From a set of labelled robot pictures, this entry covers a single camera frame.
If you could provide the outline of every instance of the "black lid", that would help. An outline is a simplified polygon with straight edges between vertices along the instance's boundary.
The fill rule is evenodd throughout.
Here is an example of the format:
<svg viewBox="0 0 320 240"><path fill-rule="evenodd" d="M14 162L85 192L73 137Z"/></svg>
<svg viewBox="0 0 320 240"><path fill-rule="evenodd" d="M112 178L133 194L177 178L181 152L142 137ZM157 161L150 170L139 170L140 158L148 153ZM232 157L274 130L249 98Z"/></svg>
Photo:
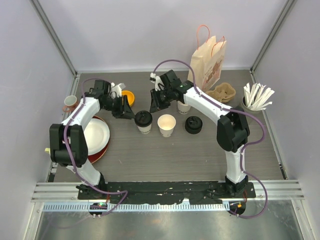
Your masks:
<svg viewBox="0 0 320 240"><path fill-rule="evenodd" d="M198 134L202 129L202 120L197 116L190 116L185 121L185 130L190 134Z"/></svg>
<svg viewBox="0 0 320 240"><path fill-rule="evenodd" d="M147 127L152 123L152 115L148 111L139 111L135 115L134 122L139 127Z"/></svg>

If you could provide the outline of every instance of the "coffee cup with black lid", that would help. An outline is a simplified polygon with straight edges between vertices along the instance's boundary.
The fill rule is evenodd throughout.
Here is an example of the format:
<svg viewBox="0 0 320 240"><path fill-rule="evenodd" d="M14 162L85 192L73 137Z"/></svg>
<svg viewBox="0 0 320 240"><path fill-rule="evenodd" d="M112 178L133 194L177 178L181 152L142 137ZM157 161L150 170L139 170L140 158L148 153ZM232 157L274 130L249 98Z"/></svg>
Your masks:
<svg viewBox="0 0 320 240"><path fill-rule="evenodd" d="M137 112L134 118L134 122L140 130L140 133L150 133L152 125L152 115L150 112L144 110Z"/></svg>

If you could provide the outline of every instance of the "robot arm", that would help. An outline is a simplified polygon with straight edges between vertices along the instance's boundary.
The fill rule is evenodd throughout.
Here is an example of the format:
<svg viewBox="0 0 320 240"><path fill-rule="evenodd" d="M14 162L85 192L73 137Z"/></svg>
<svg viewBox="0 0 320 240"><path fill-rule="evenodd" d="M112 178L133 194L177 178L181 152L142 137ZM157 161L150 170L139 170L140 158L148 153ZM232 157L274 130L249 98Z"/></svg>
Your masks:
<svg viewBox="0 0 320 240"><path fill-rule="evenodd" d="M104 80L96 80L94 87L84 94L85 98L81 99L74 112L61 124L52 124L49 130L51 160L75 173L63 138L65 126L72 119L68 126L67 137L75 160L76 173L101 190L106 187L105 179L88 160L84 130L100 109L111 111L117 119L135 118L127 96L121 94L124 87L123 83L115 85Z"/></svg>
<svg viewBox="0 0 320 240"><path fill-rule="evenodd" d="M150 91L151 113L168 108L170 102L176 100L199 110L217 125L217 141L225 151L227 163L226 189L230 194L241 193L248 182L248 176L240 168L241 149L247 143L250 134L246 117L222 110L231 109L231 107L215 99L212 100L217 106L209 103L196 92L192 82L181 82L173 70L160 77L152 73L150 80L155 84L155 88ZM198 90L202 95L206 95L200 89Z"/></svg>

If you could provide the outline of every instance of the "white plate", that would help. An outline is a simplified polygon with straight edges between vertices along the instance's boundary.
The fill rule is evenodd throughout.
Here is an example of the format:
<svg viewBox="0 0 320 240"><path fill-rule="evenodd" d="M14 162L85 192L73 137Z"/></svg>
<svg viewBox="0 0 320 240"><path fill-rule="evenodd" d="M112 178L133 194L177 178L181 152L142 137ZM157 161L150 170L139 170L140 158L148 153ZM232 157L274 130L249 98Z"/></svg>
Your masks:
<svg viewBox="0 0 320 240"><path fill-rule="evenodd" d="M109 127L104 121L98 118L92 118L84 130L84 138L88 147L88 155L96 154L100 152L109 141Z"/></svg>

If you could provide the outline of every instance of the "gray table surface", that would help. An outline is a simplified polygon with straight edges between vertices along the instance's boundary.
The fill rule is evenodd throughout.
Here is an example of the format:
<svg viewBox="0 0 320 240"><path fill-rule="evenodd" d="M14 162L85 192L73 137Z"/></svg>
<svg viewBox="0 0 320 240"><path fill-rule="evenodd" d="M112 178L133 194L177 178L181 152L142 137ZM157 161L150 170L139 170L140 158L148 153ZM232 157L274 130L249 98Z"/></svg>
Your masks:
<svg viewBox="0 0 320 240"><path fill-rule="evenodd" d="M179 71L182 81L188 72ZM125 83L126 90L135 95L132 106L134 113L149 110L150 90L154 87L149 81L148 72L86 73L81 74L79 85L89 78L101 78L114 83ZM243 86L251 82L248 70L225 70L217 84L230 83L236 90L236 96L228 104L235 107L243 97ZM85 91L93 87L94 81L86 82ZM162 137L157 125L163 114L171 114L176 126L171 137ZM216 140L217 127L205 115L191 108L186 115L178 113L176 102L165 110L153 113L151 132L143 135L134 120L115 119L108 111L96 114L103 118L110 128L110 142L105 155L94 163L94 167L103 173L107 181L205 181L223 180L227 172L226 156ZM192 135L184 128L189 116L198 116L203 121L202 131ZM258 118L265 124L263 115ZM250 125L249 141L261 138L262 131L256 122ZM245 151L246 170L262 180L283 179L276 154L270 139L249 146ZM77 177L64 167L58 167L55 182L78 182Z"/></svg>

